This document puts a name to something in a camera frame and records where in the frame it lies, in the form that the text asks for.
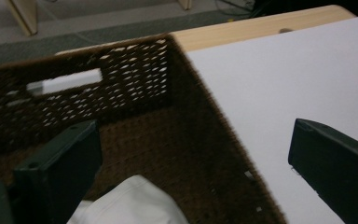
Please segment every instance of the brown woven basket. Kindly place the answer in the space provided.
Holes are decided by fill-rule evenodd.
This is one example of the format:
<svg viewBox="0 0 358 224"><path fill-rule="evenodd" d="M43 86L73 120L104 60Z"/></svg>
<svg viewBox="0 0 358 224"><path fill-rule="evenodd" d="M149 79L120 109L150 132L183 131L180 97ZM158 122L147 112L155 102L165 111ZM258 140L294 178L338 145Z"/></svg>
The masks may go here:
<svg viewBox="0 0 358 224"><path fill-rule="evenodd" d="M29 83L94 68L101 82L27 91ZM170 35L0 66L0 180L9 184L16 164L89 119L101 124L103 169L87 199L139 174L169 193L190 223L285 222Z"/></svg>

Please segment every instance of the white paper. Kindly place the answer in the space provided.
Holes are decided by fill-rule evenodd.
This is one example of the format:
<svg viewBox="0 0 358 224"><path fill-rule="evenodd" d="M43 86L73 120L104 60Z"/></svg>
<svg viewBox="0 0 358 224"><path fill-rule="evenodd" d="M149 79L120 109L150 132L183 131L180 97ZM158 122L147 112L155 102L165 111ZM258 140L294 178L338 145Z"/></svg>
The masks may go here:
<svg viewBox="0 0 358 224"><path fill-rule="evenodd" d="M188 56L289 223L343 223L287 156L296 118L358 140L358 18Z"/></svg>

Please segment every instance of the perforated basket wall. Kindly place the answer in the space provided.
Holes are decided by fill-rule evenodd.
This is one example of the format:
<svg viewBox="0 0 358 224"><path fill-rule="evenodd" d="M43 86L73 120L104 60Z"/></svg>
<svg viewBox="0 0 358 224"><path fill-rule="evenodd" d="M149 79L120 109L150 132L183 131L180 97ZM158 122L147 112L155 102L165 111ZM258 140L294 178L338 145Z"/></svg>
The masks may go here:
<svg viewBox="0 0 358 224"><path fill-rule="evenodd" d="M100 68L103 80L44 95L27 85ZM0 180L63 129L101 123L95 200L132 175L169 193L190 223L284 223L197 73L169 35L0 66Z"/></svg>

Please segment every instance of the floor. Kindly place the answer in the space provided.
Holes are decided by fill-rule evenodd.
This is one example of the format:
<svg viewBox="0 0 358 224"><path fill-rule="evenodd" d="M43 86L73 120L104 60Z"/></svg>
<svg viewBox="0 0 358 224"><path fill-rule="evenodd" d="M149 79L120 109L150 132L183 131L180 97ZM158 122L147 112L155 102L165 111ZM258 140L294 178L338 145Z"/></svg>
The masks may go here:
<svg viewBox="0 0 358 224"><path fill-rule="evenodd" d="M231 2L251 6L254 1ZM10 14L5 0L0 0L0 45L214 10L233 15L244 13L216 0L193 0L190 10L183 10L176 0L37 0L37 4L39 32L27 37Z"/></svg>

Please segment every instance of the basket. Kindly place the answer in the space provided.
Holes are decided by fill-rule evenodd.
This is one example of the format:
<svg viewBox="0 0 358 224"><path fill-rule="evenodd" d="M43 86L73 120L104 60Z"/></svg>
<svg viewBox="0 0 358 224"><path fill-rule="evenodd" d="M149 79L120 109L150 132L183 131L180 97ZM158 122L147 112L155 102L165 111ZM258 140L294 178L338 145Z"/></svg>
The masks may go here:
<svg viewBox="0 0 358 224"><path fill-rule="evenodd" d="M49 94L27 85L100 68ZM284 223L210 93L170 35L0 66L0 180L68 126L100 122L103 168L86 199L132 175L170 194L190 223Z"/></svg>

